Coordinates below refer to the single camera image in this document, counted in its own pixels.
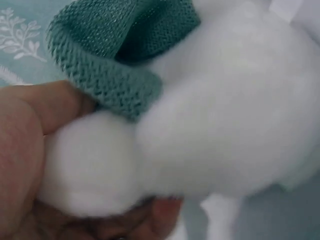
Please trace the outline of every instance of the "plush toy head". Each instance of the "plush toy head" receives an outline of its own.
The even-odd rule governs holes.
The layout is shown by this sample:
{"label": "plush toy head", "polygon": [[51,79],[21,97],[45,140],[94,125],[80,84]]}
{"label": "plush toy head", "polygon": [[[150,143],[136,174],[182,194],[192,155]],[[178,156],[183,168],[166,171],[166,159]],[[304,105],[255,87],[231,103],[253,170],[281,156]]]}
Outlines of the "plush toy head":
{"label": "plush toy head", "polygon": [[154,195],[247,196],[298,167],[320,133],[319,49],[259,0],[234,6],[201,24],[188,0],[66,7],[49,50],[104,110],[50,137],[39,198],[105,216]]}

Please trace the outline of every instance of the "knitted scarf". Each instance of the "knitted scarf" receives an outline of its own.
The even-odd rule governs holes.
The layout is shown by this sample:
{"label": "knitted scarf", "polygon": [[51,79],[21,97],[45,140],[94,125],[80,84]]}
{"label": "knitted scarf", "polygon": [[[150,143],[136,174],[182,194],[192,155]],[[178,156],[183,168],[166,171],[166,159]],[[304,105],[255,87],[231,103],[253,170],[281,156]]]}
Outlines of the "knitted scarf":
{"label": "knitted scarf", "polygon": [[163,84],[131,65],[168,51],[199,24],[192,0],[78,0],[53,18],[46,40],[75,87],[137,121]]}

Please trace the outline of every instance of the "white plush toy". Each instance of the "white plush toy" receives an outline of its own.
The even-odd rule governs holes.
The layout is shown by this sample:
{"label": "white plush toy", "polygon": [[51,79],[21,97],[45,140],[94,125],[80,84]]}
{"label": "white plush toy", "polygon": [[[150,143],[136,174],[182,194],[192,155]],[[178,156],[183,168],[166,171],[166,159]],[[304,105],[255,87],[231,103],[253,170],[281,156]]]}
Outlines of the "white plush toy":
{"label": "white plush toy", "polygon": [[141,121],[98,111],[48,137],[41,201],[103,217],[148,196],[245,197],[304,163],[319,48],[259,0],[193,3],[201,25],[146,66],[165,86]]}

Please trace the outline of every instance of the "white leaf pattern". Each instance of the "white leaf pattern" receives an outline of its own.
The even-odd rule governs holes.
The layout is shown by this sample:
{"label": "white leaf pattern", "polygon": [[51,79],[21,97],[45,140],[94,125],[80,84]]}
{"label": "white leaf pattern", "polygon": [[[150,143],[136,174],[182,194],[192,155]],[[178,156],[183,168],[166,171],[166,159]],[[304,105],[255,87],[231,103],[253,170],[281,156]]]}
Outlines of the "white leaf pattern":
{"label": "white leaf pattern", "polygon": [[26,83],[22,78],[18,77],[13,72],[9,71],[8,68],[0,65],[0,79],[5,81],[9,85],[32,85]]}
{"label": "white leaf pattern", "polygon": [[14,56],[13,59],[18,60],[20,58],[22,58],[25,54],[23,52],[19,52],[17,55]]}
{"label": "white leaf pattern", "polygon": [[37,53],[40,42],[26,41],[40,34],[37,30],[41,26],[37,25],[37,21],[34,20],[26,24],[24,18],[13,17],[14,11],[10,7],[0,12],[3,14],[0,15],[0,50],[8,54],[17,53],[13,57],[15,60],[30,56],[46,63],[47,60]]}
{"label": "white leaf pattern", "polygon": [[16,46],[9,46],[7,48],[5,48],[3,51],[7,54],[13,54],[15,52],[17,52],[19,50],[19,48],[17,48]]}

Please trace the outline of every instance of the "bedsheet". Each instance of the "bedsheet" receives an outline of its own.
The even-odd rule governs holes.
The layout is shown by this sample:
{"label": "bedsheet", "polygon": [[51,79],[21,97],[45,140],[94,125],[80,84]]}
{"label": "bedsheet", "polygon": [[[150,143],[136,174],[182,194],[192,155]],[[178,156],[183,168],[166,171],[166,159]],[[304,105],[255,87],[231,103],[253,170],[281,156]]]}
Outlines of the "bedsheet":
{"label": "bedsheet", "polygon": [[[46,54],[44,32],[72,0],[0,1],[0,87],[64,79]],[[241,201],[187,200],[172,240],[320,240],[320,174],[294,192],[274,186]]]}

